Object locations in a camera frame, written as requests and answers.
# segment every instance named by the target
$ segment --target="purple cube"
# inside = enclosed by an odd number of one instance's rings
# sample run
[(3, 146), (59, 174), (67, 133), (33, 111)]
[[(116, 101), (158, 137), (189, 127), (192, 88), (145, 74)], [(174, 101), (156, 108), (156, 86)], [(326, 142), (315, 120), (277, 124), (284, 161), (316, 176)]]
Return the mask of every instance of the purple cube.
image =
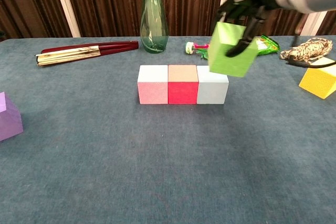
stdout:
[(23, 132), (21, 114), (5, 92), (0, 93), (0, 141)]

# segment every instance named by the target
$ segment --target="cube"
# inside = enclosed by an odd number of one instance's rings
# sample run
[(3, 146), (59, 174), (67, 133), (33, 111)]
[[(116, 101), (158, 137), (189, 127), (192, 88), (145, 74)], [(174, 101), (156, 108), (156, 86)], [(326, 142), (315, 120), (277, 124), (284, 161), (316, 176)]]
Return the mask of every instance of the cube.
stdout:
[(21, 114), (5, 92), (0, 93), (0, 141), (23, 132)]
[[(333, 62), (333, 60), (323, 57), (312, 65), (324, 65)], [(336, 65), (326, 68), (308, 68), (299, 87), (322, 99), (327, 98), (336, 90)]]
[(214, 73), (243, 77), (258, 55), (256, 39), (240, 54), (227, 57), (225, 53), (242, 38), (244, 26), (218, 22), (208, 47), (208, 65)]
[(209, 66), (197, 66), (197, 104), (224, 104), (229, 80), (225, 74), (212, 73)]
[(141, 65), (138, 92), (140, 104), (168, 104), (168, 65)]
[(168, 66), (168, 103), (196, 104), (198, 76), (195, 65)]

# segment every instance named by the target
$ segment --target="table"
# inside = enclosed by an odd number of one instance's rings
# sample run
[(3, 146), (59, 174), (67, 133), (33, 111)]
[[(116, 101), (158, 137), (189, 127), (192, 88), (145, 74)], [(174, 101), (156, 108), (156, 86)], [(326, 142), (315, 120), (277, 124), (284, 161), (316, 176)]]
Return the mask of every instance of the table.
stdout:
[(278, 55), (229, 77), (224, 105), (139, 104), (140, 65), (206, 65), (184, 47), (209, 37), (36, 66), (44, 48), (135, 39), (0, 43), (0, 92), (25, 130), (0, 143), (1, 223), (335, 222), (336, 94), (299, 88), (305, 70)]

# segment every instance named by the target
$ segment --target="tabletop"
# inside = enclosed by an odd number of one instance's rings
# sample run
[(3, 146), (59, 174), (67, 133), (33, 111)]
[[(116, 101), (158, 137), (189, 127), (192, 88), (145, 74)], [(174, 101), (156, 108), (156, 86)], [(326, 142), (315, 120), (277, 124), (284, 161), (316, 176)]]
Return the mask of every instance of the tabletop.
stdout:
[(36, 66), (44, 48), (124, 40), (139, 38), (0, 43), (0, 92), (24, 126), (0, 143), (1, 223), (335, 222), (336, 94), (301, 89), (305, 69), (271, 54), (229, 77), (224, 105), (139, 104), (140, 65), (206, 65), (184, 48), (209, 37)]

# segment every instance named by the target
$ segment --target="orange cube top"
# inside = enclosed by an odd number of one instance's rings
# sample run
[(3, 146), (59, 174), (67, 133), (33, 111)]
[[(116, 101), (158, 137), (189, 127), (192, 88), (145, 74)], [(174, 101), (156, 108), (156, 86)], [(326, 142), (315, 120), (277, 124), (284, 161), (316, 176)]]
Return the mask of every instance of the orange cube top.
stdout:
[(196, 65), (169, 65), (168, 82), (198, 82)]

